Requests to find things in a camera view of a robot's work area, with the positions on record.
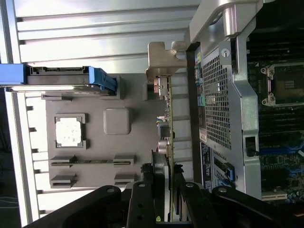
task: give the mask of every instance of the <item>mesh grille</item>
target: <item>mesh grille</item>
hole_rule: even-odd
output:
[[[219,57],[203,66],[207,137],[231,150],[227,69]]]

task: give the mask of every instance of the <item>screw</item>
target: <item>screw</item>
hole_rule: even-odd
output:
[[[187,183],[186,186],[187,186],[188,188],[192,188],[194,185],[193,185],[192,183]]]
[[[224,48],[221,51],[221,55],[226,58],[226,57],[230,56],[230,51],[227,48]]]
[[[227,189],[225,189],[225,188],[219,188],[218,191],[222,192],[222,193],[225,193],[225,192],[227,192]]]

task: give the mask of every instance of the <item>circuit board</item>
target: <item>circuit board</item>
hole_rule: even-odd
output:
[[[275,203],[304,201],[304,59],[294,47],[303,37],[252,34],[247,42],[248,79],[258,97],[262,195],[279,192]]]

